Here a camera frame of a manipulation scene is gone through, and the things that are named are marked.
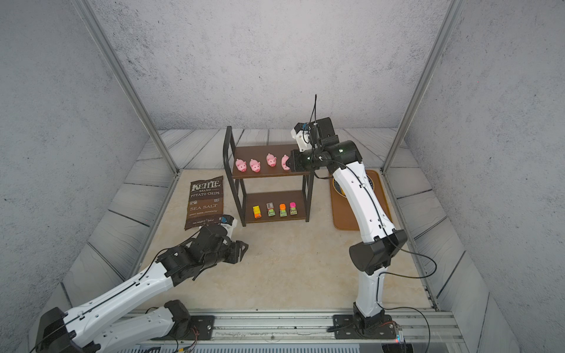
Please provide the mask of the pink pig toy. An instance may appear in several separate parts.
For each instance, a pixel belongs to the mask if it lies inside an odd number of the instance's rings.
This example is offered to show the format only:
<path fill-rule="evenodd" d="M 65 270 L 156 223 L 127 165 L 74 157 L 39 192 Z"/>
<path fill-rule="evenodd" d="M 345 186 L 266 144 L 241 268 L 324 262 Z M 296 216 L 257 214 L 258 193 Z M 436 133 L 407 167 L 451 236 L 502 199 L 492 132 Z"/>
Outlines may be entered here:
<path fill-rule="evenodd" d="M 266 162 L 269 167 L 275 168 L 277 166 L 277 157 L 273 154 L 267 154 Z"/>
<path fill-rule="evenodd" d="M 251 170 L 255 173 L 259 173 L 261 171 L 261 164 L 258 160 L 251 159 L 249 166 L 250 166 Z"/>
<path fill-rule="evenodd" d="M 237 159 L 235 161 L 235 167 L 237 168 L 238 171 L 244 173 L 247 171 L 247 162 L 245 160 Z"/>
<path fill-rule="evenodd" d="M 287 154 L 284 154 L 284 156 L 281 158 L 281 166 L 282 166 L 282 169 L 285 170 L 285 171 L 291 170 L 291 168 L 287 165 L 288 160 L 289 160 L 289 156 Z"/>

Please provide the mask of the orange yellow dump truck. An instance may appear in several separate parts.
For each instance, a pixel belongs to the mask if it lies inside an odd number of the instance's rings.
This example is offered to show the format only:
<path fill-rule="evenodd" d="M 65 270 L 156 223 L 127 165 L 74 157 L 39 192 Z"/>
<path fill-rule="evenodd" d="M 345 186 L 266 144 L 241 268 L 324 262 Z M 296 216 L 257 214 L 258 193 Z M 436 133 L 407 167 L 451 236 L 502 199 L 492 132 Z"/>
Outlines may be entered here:
<path fill-rule="evenodd" d="M 261 219 L 262 218 L 262 213 L 261 213 L 259 205 L 254 206 L 252 208 L 252 211 L 253 211 L 254 219 Z"/>

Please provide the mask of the green truck picture box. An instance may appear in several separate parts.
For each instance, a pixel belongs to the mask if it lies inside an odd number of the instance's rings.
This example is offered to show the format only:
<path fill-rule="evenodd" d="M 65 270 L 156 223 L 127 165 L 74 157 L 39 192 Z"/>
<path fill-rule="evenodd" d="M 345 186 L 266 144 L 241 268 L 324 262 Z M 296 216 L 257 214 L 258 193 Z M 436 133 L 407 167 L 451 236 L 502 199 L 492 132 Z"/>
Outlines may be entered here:
<path fill-rule="evenodd" d="M 267 213 L 268 213 L 269 217 L 275 217 L 276 216 L 275 206 L 272 202 L 268 202 L 266 204 L 266 208 L 267 208 Z"/>

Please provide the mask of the green truck pink drum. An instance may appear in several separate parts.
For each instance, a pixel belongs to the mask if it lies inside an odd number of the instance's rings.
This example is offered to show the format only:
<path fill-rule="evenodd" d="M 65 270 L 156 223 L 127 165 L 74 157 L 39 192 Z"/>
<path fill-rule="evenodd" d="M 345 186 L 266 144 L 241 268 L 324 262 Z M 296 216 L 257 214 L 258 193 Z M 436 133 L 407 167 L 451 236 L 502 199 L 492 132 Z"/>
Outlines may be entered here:
<path fill-rule="evenodd" d="M 290 214 L 292 216 L 296 216 L 298 214 L 297 204 L 295 202 L 290 202 L 289 207 L 290 207 Z"/>

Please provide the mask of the green truck orange drum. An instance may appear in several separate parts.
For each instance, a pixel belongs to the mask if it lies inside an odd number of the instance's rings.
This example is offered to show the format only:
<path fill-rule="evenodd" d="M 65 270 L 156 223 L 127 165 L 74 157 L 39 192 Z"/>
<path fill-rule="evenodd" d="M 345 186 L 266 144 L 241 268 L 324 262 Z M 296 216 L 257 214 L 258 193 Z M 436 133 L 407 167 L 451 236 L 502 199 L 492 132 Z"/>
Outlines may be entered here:
<path fill-rule="evenodd" d="M 286 205 L 284 203 L 279 205 L 279 212 L 281 218 L 288 216 Z"/>

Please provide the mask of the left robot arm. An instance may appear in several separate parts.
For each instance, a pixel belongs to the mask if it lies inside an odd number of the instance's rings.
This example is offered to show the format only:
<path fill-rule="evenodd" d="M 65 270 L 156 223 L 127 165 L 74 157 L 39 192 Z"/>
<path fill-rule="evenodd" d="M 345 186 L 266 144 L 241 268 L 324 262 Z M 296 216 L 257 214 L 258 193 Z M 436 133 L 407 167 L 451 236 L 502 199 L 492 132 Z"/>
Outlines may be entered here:
<path fill-rule="evenodd" d="M 159 251 L 146 269 L 105 294 L 66 311 L 58 307 L 47 311 L 40 318 L 32 352 L 118 352 L 187 327 L 191 315 L 179 300 L 143 316 L 123 317 L 219 263 L 240 262 L 249 246 L 232 240 L 236 226 L 235 219 L 223 217 L 219 223 L 200 227 L 181 244 Z"/>

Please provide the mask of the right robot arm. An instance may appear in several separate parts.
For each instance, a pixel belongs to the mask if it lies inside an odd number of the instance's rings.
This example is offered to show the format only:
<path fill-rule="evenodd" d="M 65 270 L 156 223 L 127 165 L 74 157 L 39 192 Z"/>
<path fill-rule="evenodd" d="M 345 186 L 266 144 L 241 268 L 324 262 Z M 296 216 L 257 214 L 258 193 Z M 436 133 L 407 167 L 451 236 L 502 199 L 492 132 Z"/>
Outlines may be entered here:
<path fill-rule="evenodd" d="M 395 229 L 385 214 L 357 146 L 352 141 L 339 140 L 331 119 L 298 123 L 291 130 L 291 137 L 298 148 L 291 152 L 286 165 L 292 171 L 315 172 L 326 168 L 347 198 L 362 239 L 349 250 L 359 271 L 353 322 L 362 334 L 381 327 L 391 320 L 383 307 L 385 273 L 393 257 L 406 243 L 406 232 Z"/>

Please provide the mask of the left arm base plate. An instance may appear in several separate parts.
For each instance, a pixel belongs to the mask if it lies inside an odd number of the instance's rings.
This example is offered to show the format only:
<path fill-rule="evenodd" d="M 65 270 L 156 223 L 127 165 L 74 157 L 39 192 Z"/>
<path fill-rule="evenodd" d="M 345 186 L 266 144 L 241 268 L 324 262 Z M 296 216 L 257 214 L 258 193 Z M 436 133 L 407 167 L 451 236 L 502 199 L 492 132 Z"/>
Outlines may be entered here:
<path fill-rule="evenodd" d="M 175 322 L 169 333 L 153 341 L 210 341 L 213 334 L 215 316 L 191 316 Z"/>

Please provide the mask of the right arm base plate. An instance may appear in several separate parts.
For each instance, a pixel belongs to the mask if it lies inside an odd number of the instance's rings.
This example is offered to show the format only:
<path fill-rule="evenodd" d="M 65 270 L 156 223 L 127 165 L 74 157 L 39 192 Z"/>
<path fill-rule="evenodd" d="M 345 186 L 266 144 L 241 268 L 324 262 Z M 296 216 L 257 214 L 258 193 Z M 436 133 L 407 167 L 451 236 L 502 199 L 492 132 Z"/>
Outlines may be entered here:
<path fill-rule="evenodd" d="M 379 314 L 370 318 L 360 315 L 335 315 L 333 325 L 327 332 L 334 334 L 338 340 L 372 339 L 397 340 L 399 335 L 392 317 Z"/>

